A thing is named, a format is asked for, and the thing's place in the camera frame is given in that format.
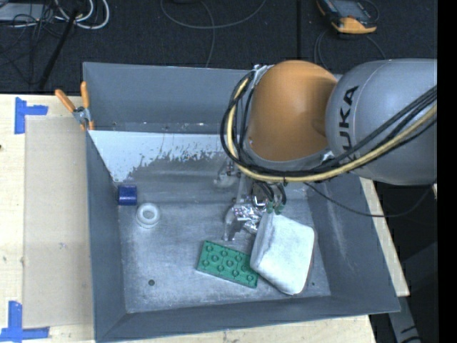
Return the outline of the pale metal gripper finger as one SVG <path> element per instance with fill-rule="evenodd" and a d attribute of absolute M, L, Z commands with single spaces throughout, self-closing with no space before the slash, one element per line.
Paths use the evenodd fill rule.
<path fill-rule="evenodd" d="M 219 168 L 213 180 L 216 188 L 228 188 L 233 186 L 241 176 L 241 172 L 232 160 L 226 160 Z"/>
<path fill-rule="evenodd" d="M 233 241 L 242 230 L 255 235 L 258 231 L 264 209 L 254 206 L 238 205 L 228 209 L 224 218 L 224 241 Z"/>

